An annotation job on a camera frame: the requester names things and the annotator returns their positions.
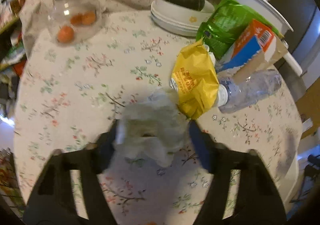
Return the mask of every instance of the egg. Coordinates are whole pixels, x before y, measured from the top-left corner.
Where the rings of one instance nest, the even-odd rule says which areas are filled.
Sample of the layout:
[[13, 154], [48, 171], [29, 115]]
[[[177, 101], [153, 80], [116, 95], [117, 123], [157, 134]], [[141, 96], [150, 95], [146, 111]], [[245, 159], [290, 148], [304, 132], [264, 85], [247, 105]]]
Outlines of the egg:
[[75, 31], [70, 26], [63, 26], [57, 34], [57, 39], [60, 43], [69, 43], [73, 41]]
[[70, 23], [73, 25], [73, 26], [79, 26], [82, 24], [82, 14], [79, 13], [75, 16], [73, 16], [71, 19], [70, 19]]
[[96, 21], [96, 13], [95, 11], [89, 11], [82, 15], [82, 24], [85, 26], [89, 26]]

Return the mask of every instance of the floral tablecloth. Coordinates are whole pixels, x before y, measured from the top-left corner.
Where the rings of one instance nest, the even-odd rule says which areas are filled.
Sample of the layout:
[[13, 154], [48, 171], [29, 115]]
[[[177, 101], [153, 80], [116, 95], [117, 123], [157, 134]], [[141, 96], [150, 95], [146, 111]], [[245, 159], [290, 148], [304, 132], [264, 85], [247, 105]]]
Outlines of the floral tablecloth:
[[[177, 54], [194, 40], [164, 31], [149, 16], [149, 11], [110, 14], [97, 35], [72, 47], [58, 47], [47, 30], [41, 32], [16, 108], [15, 162], [25, 201], [55, 148], [83, 148], [106, 132], [126, 105], [169, 86]], [[251, 107], [229, 115], [212, 108], [198, 121], [215, 141], [233, 150], [258, 150], [277, 186], [292, 163], [302, 129], [284, 82], [275, 95]], [[232, 214], [238, 178], [234, 171], [225, 217]], [[144, 155], [130, 160], [116, 153], [99, 179], [119, 224], [188, 225], [202, 206], [212, 175], [188, 145], [166, 169]], [[78, 213], [86, 217], [76, 171], [73, 185]]]

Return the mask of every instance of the plastic bottle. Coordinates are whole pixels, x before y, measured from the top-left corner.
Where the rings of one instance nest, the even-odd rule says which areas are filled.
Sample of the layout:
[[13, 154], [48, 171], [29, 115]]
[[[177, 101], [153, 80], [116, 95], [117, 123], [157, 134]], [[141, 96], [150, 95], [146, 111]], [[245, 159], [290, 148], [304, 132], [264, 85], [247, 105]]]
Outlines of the plastic bottle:
[[281, 87], [281, 75], [276, 70], [260, 70], [239, 85], [232, 79], [219, 82], [215, 106], [222, 113], [233, 113], [274, 94]]

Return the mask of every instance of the green packaging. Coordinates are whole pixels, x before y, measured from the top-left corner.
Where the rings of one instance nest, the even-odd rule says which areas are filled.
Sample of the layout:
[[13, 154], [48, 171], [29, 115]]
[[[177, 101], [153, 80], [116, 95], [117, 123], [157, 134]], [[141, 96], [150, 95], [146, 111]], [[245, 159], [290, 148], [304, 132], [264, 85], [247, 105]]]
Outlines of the green packaging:
[[200, 25], [196, 40], [203, 37], [204, 43], [210, 48], [209, 52], [220, 60], [252, 19], [268, 26], [279, 38], [283, 37], [270, 22], [252, 8], [241, 5], [236, 0], [221, 0], [208, 21]]

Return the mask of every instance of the yellow wrapper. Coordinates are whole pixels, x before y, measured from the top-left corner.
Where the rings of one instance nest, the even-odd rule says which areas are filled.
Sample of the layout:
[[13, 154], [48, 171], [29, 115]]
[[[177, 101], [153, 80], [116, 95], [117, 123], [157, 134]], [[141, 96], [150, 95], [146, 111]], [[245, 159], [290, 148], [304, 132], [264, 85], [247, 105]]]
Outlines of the yellow wrapper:
[[171, 78], [179, 110], [189, 118], [197, 119], [214, 104], [219, 82], [203, 40], [181, 49]]

